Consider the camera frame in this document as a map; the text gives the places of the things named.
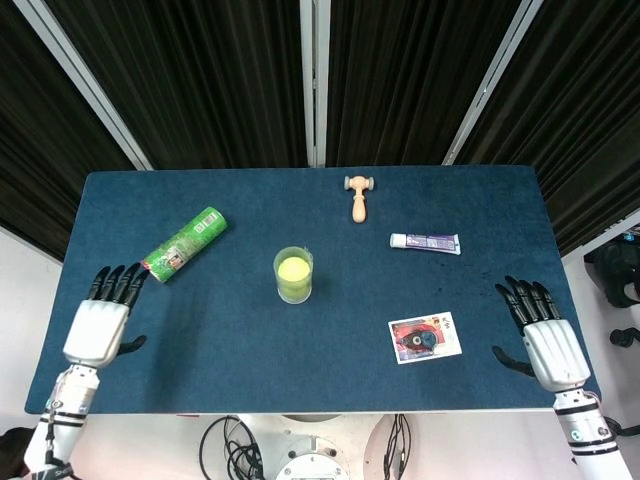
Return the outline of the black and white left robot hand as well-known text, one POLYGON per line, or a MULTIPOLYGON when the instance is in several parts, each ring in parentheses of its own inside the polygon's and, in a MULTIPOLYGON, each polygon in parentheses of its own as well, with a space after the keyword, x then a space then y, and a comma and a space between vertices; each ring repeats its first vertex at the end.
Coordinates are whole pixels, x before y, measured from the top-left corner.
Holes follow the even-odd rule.
POLYGON ((76 310, 63 347, 70 363, 102 369, 146 343, 145 335, 129 342, 123 335, 148 276, 149 271, 138 263, 99 270, 76 310))

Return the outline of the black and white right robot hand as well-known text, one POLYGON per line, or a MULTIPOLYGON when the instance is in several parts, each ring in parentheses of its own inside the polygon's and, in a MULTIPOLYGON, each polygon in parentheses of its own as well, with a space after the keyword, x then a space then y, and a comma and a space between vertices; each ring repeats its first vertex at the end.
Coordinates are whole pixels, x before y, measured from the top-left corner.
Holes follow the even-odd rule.
POLYGON ((541 387, 561 393, 584 387, 591 376, 586 357, 570 324, 549 290, 539 282, 511 276, 495 289, 516 325, 528 360, 518 361, 494 345, 494 357, 504 367, 537 379, 541 387))

